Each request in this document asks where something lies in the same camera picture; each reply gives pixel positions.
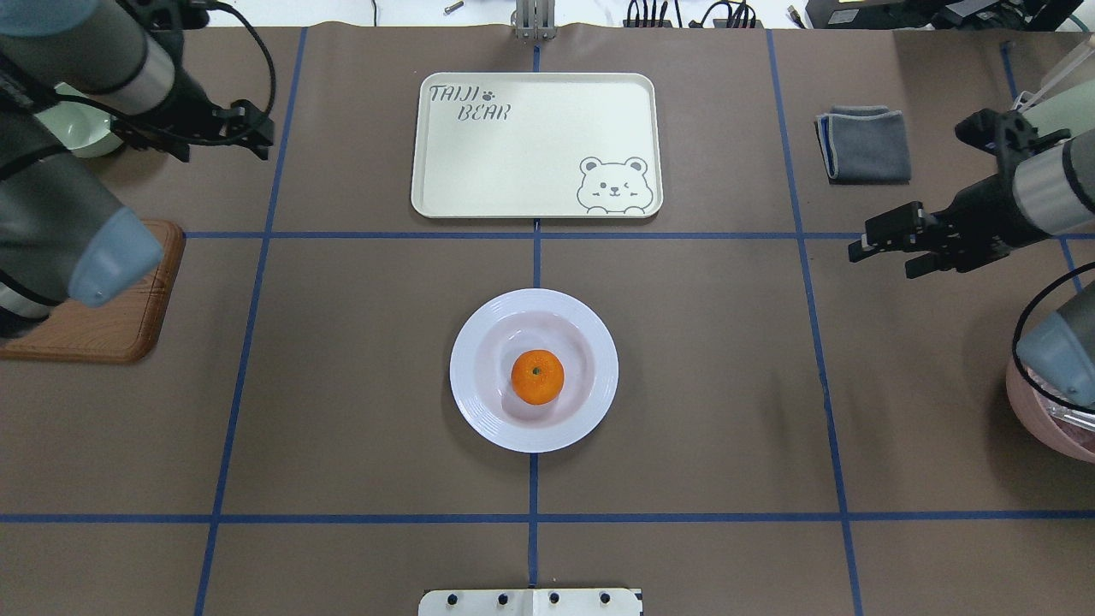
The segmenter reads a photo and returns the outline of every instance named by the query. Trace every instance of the gray cloth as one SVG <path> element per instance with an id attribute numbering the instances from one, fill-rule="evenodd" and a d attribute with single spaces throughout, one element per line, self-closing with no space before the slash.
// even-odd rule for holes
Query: gray cloth
<path id="1" fill-rule="evenodd" d="M 877 106 L 833 106 L 817 117 L 818 141 L 829 178 L 846 184 L 902 183 L 912 178 L 904 116 Z"/>

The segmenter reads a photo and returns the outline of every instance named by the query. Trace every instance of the bear drawing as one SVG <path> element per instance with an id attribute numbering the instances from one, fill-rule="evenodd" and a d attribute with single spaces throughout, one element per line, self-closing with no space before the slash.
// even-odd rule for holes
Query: bear drawing
<path id="1" fill-rule="evenodd" d="M 646 161 L 636 156 L 624 162 L 601 162 L 589 156 L 581 161 L 578 202 L 589 213 L 646 211 L 654 201 L 654 190 L 646 183 Z"/>

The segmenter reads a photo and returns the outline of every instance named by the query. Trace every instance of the brown board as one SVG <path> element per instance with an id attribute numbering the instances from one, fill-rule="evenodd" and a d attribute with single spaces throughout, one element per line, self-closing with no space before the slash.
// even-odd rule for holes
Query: brown board
<path id="1" fill-rule="evenodd" d="M 0 360 L 134 363 L 155 347 L 186 239 L 174 222 L 146 220 L 163 260 L 102 307 L 69 300 L 25 338 L 0 348 Z"/>

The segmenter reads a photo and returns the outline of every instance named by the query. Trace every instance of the orange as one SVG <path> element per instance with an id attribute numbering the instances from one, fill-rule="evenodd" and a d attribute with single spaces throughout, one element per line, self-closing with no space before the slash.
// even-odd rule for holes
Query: orange
<path id="1" fill-rule="evenodd" d="M 563 391 L 563 364 L 551 351 L 526 351 L 514 362 L 509 383 L 521 400 L 546 405 Z"/>

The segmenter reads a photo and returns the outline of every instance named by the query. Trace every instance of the table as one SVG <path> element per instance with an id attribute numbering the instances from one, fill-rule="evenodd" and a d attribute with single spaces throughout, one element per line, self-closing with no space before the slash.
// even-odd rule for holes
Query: table
<path id="1" fill-rule="evenodd" d="M 1091 612 L 1095 469 L 1023 430 L 1003 369 L 1023 304 L 1095 234 L 917 280 L 845 254 L 866 217 L 992 173 L 953 125 L 1074 37 L 263 35 L 268 162 L 91 162 L 187 230 L 159 347 L 129 368 L 0 364 L 12 614 L 413 614 L 427 589 L 530 583 L 638 586 L 682 616 Z M 187 54 L 215 100 L 264 97 L 243 32 Z M 535 69 L 652 79 L 656 217 L 413 211 L 422 80 Z M 811 121 L 832 104 L 903 109 L 913 181 L 829 185 Z M 446 376 L 463 322 L 529 286 L 593 307 L 621 367 L 601 427 L 540 456 L 476 435 Z"/>

